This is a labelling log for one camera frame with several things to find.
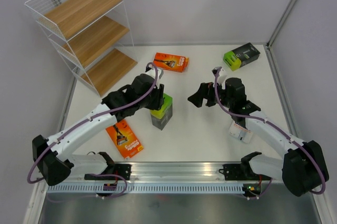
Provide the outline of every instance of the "table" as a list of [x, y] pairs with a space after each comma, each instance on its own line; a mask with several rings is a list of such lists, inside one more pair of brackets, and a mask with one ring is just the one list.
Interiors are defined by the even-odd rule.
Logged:
[[[189, 46], [138, 46], [135, 52], [138, 64], [126, 74], [110, 91], [131, 84], [133, 79], [144, 72], [147, 62], [153, 60], [156, 52], [183, 55], [190, 58], [183, 73], [165, 71], [161, 83], [164, 92], [173, 97], [173, 117], [163, 131], [152, 126], [150, 112], [141, 109], [127, 118], [134, 133], [144, 146], [144, 150], [130, 159], [131, 162], [164, 161], [240, 161], [241, 157], [260, 151], [267, 156], [279, 158], [278, 154], [257, 135], [250, 144], [245, 144], [228, 134], [232, 123], [229, 115], [219, 106], [196, 108], [187, 101], [202, 82], [214, 82], [211, 70], [222, 66], [228, 77], [239, 77], [245, 85], [249, 100], [258, 105], [270, 119], [287, 128], [281, 102], [273, 81], [263, 45], [256, 45], [261, 52], [259, 59], [232, 72], [222, 57], [238, 45], [189, 45]], [[66, 119], [66, 127], [80, 120], [92, 111], [101, 98], [81, 82], [76, 83]], [[105, 151], [114, 161], [123, 161], [117, 148], [105, 130], [83, 144], [75, 154], [90, 151]]]

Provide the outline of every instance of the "shelf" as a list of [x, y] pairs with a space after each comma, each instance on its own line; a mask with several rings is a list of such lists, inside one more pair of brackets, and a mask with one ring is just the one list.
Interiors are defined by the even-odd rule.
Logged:
[[121, 1], [67, 0], [46, 13], [45, 17], [58, 25], [64, 37], [69, 39]]
[[[114, 49], [88, 70], [87, 74], [102, 96], [136, 64], [135, 60]], [[90, 83], [86, 75], [82, 78]]]
[[[69, 41], [69, 45], [84, 68], [128, 33], [125, 26], [104, 16]], [[71, 53], [67, 44], [63, 48]]]

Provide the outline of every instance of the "wall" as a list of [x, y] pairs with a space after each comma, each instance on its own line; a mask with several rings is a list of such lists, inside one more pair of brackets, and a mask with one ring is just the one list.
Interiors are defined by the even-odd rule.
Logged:
[[289, 0], [125, 0], [135, 43], [266, 43]]
[[0, 216], [22, 223], [32, 139], [56, 132], [71, 75], [24, 6], [0, 0]]
[[273, 53], [302, 136], [317, 141], [330, 173], [327, 183], [337, 211], [337, 4], [299, 0], [277, 38]]

